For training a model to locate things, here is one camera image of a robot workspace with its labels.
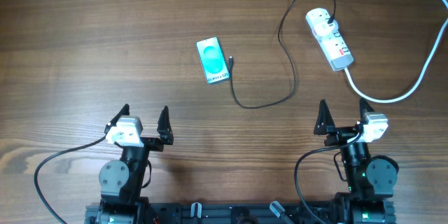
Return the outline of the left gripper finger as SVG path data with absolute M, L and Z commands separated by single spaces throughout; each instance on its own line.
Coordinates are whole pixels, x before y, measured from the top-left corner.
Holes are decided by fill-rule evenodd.
M 157 133 L 160 136 L 160 140 L 167 145 L 172 145 L 174 142 L 174 135 L 169 119 L 169 108 L 165 106 L 160 114 L 157 122 Z
M 130 114 L 130 105 L 129 104 L 125 104 L 121 110 L 106 124 L 105 129 L 104 129 L 104 133 L 108 134 L 109 130 L 112 127 L 115 127 L 118 120 L 120 119 L 121 116 L 128 116 Z

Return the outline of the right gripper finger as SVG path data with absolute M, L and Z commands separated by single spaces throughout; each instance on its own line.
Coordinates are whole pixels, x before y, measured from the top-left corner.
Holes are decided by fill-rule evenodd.
M 366 121 L 366 116 L 369 113 L 374 113 L 375 110 L 368 104 L 368 101 L 364 98 L 360 98 L 359 100 L 359 109 L 360 109 L 360 122 L 364 123 Z
M 331 116 L 326 100 L 319 102 L 318 117 L 314 127 L 314 135 L 327 135 L 335 133 L 335 123 Z

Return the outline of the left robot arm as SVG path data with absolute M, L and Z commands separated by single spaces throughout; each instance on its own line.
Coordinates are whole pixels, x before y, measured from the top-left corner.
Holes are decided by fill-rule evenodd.
M 151 151 L 162 152 L 172 145 L 174 135 L 169 121 L 169 108 L 165 106 L 157 122 L 157 137 L 142 136 L 143 126 L 137 116 L 130 115 L 125 104 L 105 126 L 109 144 L 122 149 L 119 160 L 107 162 L 99 172 L 101 201 L 85 210 L 85 224 L 137 224 L 157 223 L 158 215 L 141 190 L 146 170 L 151 170 L 148 156 Z

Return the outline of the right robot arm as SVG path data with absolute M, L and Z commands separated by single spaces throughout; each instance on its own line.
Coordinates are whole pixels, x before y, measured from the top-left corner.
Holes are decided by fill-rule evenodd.
M 326 147 L 339 150 L 344 165 L 341 179 L 348 193 L 339 192 L 326 206 L 316 207 L 317 214 L 329 223 L 395 223 L 393 187 L 398 180 L 398 163 L 385 156 L 372 156 L 368 144 L 382 137 L 388 119 L 376 112 L 366 100 L 360 100 L 360 120 L 352 127 L 336 127 L 325 100 L 319 103 L 315 135 L 325 135 Z

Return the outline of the Galaxy smartphone teal screen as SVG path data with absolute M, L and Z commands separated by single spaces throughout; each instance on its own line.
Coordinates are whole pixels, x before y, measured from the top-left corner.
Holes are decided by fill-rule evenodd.
M 206 82 L 210 85 L 230 78 L 230 72 L 217 37 L 196 42 Z

